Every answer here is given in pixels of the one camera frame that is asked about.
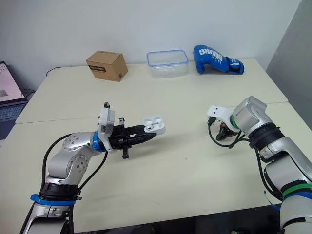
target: white table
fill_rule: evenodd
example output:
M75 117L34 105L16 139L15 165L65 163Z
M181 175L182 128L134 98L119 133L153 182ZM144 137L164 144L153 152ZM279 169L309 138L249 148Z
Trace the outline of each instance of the white table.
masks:
M75 205L75 230L89 231L267 205L253 150L216 146L207 133L211 105L234 108L249 95L306 153L311 131L254 59L242 59L241 76L199 75L153 79L145 64L128 65L121 82L95 79L88 67L55 70L45 79L0 148L0 226L17 233L38 193L42 158L55 139L94 131L105 101L126 126L160 114L165 134L109 155ZM51 155L60 149L57 145ZM94 157L86 178L102 160Z
M268 115L312 160L312 133L288 103L269 104ZM127 126L144 116L117 112ZM205 110L163 113L167 132L109 155L75 205L75 230L89 231L268 205L254 151L246 142L233 149L215 145ZM97 118L17 124L0 148L3 233L17 233L40 187L42 158L60 136L96 129ZM60 149L58 144L51 155ZM84 178L102 160L94 157Z
M255 59L241 61L243 75L200 75L190 62L187 76L164 79L153 79L146 64L128 65L121 82L96 79L87 66L57 69L38 88L17 123L96 117L106 101L119 113L147 115L236 106L250 95L265 103L287 101Z

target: blue ring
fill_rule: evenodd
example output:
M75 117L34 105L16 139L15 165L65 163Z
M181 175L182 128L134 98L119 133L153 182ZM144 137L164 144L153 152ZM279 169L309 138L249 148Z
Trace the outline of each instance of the blue ring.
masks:
M291 196L303 196L312 200L312 193L310 192L299 192L299 193L291 194L289 196L286 196L284 200L286 200L288 197L291 197Z
M47 200L42 200L38 197L38 194L32 194L30 196L30 199L32 201L35 201L36 203L40 205L47 205L47 206L70 206L74 205L76 201L47 201Z
M98 131L94 132L92 148L99 152L104 152L98 143Z

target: plastic food container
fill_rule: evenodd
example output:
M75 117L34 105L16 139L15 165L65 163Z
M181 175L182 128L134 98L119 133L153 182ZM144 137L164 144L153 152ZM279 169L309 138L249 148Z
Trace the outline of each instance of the plastic food container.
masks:
M189 60L183 50L149 52L147 63L153 78L178 77L188 73Z

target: laptop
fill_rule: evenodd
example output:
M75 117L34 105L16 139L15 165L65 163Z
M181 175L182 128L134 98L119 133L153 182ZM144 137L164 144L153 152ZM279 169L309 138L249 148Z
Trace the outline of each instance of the laptop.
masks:
M0 62L0 140L7 137L27 102L5 62Z

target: green ring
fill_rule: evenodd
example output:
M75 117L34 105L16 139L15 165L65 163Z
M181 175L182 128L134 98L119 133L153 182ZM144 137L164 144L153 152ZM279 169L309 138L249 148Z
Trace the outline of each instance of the green ring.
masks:
M238 127L238 126L236 125L236 123L235 123L235 118L234 118L233 115L231 115L231 118L232 118L232 125L233 125L235 128L239 129L239 127Z
M312 189L312 184L297 184L293 187L290 187L289 189L286 189L283 192L283 197L286 197L288 194L290 194L296 190L299 190L299 189Z

